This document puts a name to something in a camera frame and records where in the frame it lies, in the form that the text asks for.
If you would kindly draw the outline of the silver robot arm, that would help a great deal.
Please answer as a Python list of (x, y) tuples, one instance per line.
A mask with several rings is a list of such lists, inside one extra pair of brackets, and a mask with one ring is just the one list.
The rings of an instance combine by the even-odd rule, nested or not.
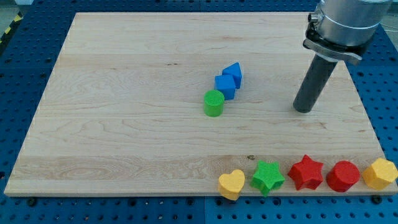
[(303, 46), (325, 60), (359, 64), (392, 0), (320, 0)]

